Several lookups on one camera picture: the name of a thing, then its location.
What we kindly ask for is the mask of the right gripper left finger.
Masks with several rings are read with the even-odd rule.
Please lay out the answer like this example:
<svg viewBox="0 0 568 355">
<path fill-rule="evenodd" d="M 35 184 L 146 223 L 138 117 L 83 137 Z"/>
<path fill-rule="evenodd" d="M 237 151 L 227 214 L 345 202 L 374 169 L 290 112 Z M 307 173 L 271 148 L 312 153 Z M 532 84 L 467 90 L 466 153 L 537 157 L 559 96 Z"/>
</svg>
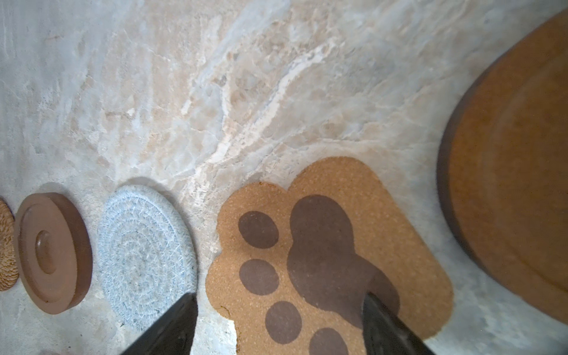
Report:
<svg viewBox="0 0 568 355">
<path fill-rule="evenodd" d="M 190 354 L 198 319 L 197 294 L 184 294 L 123 355 Z"/>
</svg>

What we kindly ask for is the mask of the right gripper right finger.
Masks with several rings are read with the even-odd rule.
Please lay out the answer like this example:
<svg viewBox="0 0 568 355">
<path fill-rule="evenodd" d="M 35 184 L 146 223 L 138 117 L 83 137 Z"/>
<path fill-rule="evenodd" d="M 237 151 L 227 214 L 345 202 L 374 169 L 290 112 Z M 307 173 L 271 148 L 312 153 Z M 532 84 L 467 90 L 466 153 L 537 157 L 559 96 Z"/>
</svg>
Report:
<svg viewBox="0 0 568 355">
<path fill-rule="evenodd" d="M 373 293 L 362 304 L 362 335 L 367 354 L 434 355 L 432 350 Z"/>
</svg>

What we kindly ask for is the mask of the blue woven round coaster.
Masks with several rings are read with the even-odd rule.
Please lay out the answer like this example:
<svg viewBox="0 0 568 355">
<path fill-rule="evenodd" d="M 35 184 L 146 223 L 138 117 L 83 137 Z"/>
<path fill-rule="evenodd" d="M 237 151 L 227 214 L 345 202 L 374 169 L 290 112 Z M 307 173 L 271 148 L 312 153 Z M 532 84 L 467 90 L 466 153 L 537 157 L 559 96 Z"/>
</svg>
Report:
<svg viewBox="0 0 568 355">
<path fill-rule="evenodd" d="M 126 185 L 110 195 L 99 223 L 97 258 L 112 310 L 138 331 L 198 290 L 189 229 L 176 208 L 148 186 Z"/>
</svg>

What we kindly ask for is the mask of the cork paw print coaster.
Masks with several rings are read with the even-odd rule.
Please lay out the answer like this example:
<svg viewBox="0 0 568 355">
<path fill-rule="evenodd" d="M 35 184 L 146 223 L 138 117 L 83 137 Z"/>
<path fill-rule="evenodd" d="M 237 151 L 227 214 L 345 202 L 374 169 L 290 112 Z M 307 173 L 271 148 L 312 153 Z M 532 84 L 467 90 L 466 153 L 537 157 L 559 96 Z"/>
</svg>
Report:
<svg viewBox="0 0 568 355">
<path fill-rule="evenodd" d="M 454 289 L 363 162 L 331 157 L 288 189 L 238 189 L 217 216 L 222 251 L 206 294 L 235 324 L 239 354 L 363 354 L 371 292 L 418 337 L 449 321 Z"/>
</svg>

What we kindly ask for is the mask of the brown wooden coaster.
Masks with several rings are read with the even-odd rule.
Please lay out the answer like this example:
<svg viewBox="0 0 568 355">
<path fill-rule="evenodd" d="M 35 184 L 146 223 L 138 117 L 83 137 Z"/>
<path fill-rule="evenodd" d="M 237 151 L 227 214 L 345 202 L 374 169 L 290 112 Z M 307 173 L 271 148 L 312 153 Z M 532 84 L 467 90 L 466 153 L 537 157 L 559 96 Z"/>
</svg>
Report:
<svg viewBox="0 0 568 355">
<path fill-rule="evenodd" d="M 567 12 L 500 56 L 445 129 L 439 201 L 468 256 L 567 321 Z"/>
<path fill-rule="evenodd" d="M 93 252 L 83 218 L 67 197 L 27 196 L 16 214 L 13 247 L 25 290 L 43 312 L 60 314 L 85 298 Z"/>
</svg>

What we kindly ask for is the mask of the woven rattan coaster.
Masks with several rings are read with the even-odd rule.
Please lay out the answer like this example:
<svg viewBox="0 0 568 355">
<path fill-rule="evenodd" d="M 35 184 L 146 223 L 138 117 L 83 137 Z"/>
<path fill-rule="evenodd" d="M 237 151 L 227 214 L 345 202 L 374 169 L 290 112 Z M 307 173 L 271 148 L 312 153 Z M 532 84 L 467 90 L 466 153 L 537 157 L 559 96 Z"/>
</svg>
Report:
<svg viewBox="0 0 568 355">
<path fill-rule="evenodd" d="M 12 288 L 19 278 L 19 271 L 16 263 L 16 254 L 13 247 L 14 217 L 8 205 L 1 200 L 1 220 L 0 220 L 0 290 L 7 291 Z"/>
</svg>

